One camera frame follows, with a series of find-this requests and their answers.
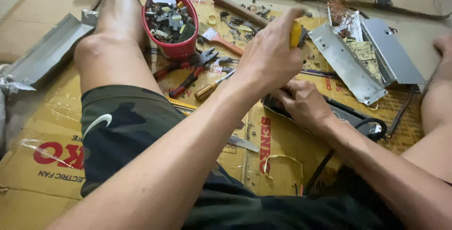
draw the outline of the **nike swoosh logo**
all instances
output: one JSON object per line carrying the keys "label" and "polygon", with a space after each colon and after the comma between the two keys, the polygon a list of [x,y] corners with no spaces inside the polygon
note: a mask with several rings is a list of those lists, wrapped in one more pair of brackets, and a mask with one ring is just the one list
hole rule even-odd
{"label": "nike swoosh logo", "polygon": [[112,119],[113,119],[113,117],[109,113],[99,116],[99,118],[97,118],[93,123],[91,123],[91,125],[88,126],[88,128],[86,129],[85,133],[82,136],[82,141],[85,139],[85,136],[88,133],[88,131],[91,130],[92,128],[94,128],[94,126],[98,125],[99,123],[101,123],[103,121],[107,121],[107,125],[105,127],[108,127],[110,125],[110,123],[112,122]]}

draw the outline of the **person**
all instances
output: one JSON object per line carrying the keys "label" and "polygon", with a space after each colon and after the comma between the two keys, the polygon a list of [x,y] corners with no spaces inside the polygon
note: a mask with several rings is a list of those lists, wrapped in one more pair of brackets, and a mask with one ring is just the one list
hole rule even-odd
{"label": "person", "polygon": [[[396,156],[337,119],[314,84],[291,80],[305,55],[288,43],[301,9],[260,31],[236,73],[189,117],[163,97],[144,60],[140,9],[138,0],[106,0],[76,48],[84,199],[48,229],[452,226],[452,37],[435,42],[443,59],[422,103],[425,137]],[[259,197],[216,165],[235,124],[270,92],[356,173],[323,196]]]}

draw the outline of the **foot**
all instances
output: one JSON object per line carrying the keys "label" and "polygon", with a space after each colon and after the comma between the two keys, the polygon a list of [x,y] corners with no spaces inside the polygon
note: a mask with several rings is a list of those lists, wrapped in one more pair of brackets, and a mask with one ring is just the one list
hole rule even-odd
{"label": "foot", "polygon": [[452,34],[437,37],[433,44],[441,52],[443,57],[452,58]]}

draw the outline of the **leg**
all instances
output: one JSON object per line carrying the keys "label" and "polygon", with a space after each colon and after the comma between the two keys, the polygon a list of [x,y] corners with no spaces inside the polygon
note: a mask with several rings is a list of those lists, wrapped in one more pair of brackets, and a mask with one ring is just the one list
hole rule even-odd
{"label": "leg", "polygon": [[125,84],[162,94],[139,47],[144,35],[138,0],[106,0],[96,31],[78,44],[74,54],[82,93]]}
{"label": "leg", "polygon": [[402,157],[452,183],[452,35],[435,40],[443,54],[421,105],[425,137]]}

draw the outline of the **pliers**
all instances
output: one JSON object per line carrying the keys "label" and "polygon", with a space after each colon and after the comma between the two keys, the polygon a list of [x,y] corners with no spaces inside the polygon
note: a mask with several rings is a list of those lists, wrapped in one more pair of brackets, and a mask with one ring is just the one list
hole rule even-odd
{"label": "pliers", "polygon": [[178,86],[177,89],[169,93],[169,97],[175,99],[180,94],[182,94],[185,91],[185,89],[187,89],[193,82],[195,82],[198,79],[199,74],[202,71],[205,71],[210,63],[217,59],[219,52],[217,51],[214,53],[213,52],[214,50],[215,48],[211,48],[199,55],[195,54],[191,56],[190,59],[186,62],[172,63],[163,68],[161,71],[156,72],[154,74],[154,78],[156,80],[159,80],[171,71],[187,68],[194,65],[194,71],[190,73],[190,75],[185,79],[184,82],[182,82]]}

